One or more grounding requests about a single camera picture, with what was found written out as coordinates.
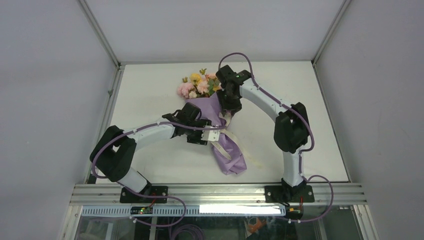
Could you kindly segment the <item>cream ribbon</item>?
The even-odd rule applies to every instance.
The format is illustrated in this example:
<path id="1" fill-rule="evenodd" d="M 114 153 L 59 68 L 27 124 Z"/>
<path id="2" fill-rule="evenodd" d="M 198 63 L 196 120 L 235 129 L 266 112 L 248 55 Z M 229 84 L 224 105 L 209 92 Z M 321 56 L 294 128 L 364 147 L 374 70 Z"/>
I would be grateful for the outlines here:
<path id="1" fill-rule="evenodd" d="M 241 141 L 230 131 L 227 130 L 227 127 L 229 126 L 229 124 L 231 123 L 231 114 L 229 112 L 225 113 L 225 115 L 223 115 L 222 113 L 218 114 L 218 117 L 221 120 L 225 121 L 225 125 L 223 129 L 219 130 L 220 134 L 224 134 L 225 136 L 227 136 L 229 139 L 231 139 L 239 148 L 241 154 L 243 155 L 244 159 L 249 161 L 250 163 L 254 164 L 257 168 L 261 169 L 263 166 L 260 162 L 258 162 L 257 160 L 255 160 L 247 151 L 247 149 L 243 146 L 243 144 L 241 143 Z M 211 142 L 212 145 L 228 160 L 231 160 L 232 158 L 230 157 L 230 154 L 224 150 L 224 147 L 218 143 L 217 141 L 212 141 Z"/>

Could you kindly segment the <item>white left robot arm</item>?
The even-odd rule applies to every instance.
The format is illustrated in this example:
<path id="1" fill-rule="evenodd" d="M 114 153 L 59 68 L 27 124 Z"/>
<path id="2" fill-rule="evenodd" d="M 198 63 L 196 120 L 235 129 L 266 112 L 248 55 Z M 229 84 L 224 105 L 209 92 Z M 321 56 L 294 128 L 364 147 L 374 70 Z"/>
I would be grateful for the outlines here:
<path id="1" fill-rule="evenodd" d="M 186 103 L 182 109 L 161 116 L 156 122 L 133 129 L 112 125 L 92 150 L 89 160 L 104 177 L 131 190 L 131 197 L 145 203 L 151 196 L 151 183 L 132 168 L 135 153 L 148 145 L 186 136 L 188 143 L 206 145 L 206 132 L 214 131 L 211 120 L 201 118 L 200 108 Z"/>

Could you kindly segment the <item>purple wrapping paper sheet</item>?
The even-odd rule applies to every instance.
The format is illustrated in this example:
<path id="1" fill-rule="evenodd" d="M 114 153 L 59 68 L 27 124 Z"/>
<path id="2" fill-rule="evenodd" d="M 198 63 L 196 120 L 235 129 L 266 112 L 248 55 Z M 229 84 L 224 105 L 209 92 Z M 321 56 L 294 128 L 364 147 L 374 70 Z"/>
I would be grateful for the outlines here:
<path id="1" fill-rule="evenodd" d="M 225 121 L 219 118 L 219 113 L 225 115 L 222 112 L 221 106 L 218 101 L 217 94 L 213 94 L 210 97 L 187 99 L 187 103 L 192 103 L 201 110 L 201 118 L 211 120 L 212 126 L 225 126 Z M 226 159 L 211 143 L 217 141 L 226 150 L 231 160 Z M 247 170 L 247 164 L 244 156 L 241 154 L 238 146 L 229 139 L 226 135 L 219 133 L 217 140 L 212 140 L 211 150 L 214 155 L 215 161 L 218 164 L 220 170 L 225 175 L 240 174 Z"/>

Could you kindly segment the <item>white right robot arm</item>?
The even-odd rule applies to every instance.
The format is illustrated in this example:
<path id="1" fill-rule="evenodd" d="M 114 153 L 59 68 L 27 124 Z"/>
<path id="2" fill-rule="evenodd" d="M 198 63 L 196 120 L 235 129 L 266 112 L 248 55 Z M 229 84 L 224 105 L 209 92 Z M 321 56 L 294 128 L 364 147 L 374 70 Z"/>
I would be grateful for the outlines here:
<path id="1" fill-rule="evenodd" d="M 218 69 L 216 77 L 222 87 L 216 94 L 223 113 L 235 115 L 242 109 L 241 99 L 244 98 L 273 120 L 273 139 L 283 153 L 282 196 L 289 203 L 296 202 L 306 187 L 302 153 L 312 138 L 306 107 L 300 102 L 285 104 L 258 85 L 247 70 L 235 72 L 225 65 Z"/>

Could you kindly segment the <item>peach fake rose stem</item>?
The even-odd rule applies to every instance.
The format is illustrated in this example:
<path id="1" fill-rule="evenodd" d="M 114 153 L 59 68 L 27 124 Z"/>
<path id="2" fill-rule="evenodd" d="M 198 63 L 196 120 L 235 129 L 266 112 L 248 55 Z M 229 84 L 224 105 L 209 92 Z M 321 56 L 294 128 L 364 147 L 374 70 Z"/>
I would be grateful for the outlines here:
<path id="1" fill-rule="evenodd" d="M 207 73 L 206 68 L 201 68 L 199 74 L 200 80 L 197 81 L 196 89 L 202 97 L 210 97 L 222 89 L 218 78 L 212 73 Z"/>

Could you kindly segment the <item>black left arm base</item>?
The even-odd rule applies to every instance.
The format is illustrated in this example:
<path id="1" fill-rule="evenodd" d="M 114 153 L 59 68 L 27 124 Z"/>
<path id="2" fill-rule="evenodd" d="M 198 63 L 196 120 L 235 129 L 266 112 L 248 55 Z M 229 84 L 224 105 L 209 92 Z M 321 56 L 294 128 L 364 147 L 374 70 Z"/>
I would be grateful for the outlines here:
<path id="1" fill-rule="evenodd" d="M 119 202 L 122 204 L 165 204 L 167 203 L 169 187 L 166 185 L 152 185 L 148 183 L 146 188 L 140 192 L 123 186 Z"/>

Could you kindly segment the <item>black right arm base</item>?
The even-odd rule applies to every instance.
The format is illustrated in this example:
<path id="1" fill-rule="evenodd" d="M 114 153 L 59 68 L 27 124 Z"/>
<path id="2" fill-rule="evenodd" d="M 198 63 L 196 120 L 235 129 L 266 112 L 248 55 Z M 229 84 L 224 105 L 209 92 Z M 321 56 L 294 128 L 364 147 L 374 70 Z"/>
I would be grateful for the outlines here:
<path id="1" fill-rule="evenodd" d="M 279 185 L 266 185 L 264 187 L 266 203 L 313 203 L 315 196 L 311 185 L 305 180 L 299 185 L 289 186 L 285 181 Z"/>

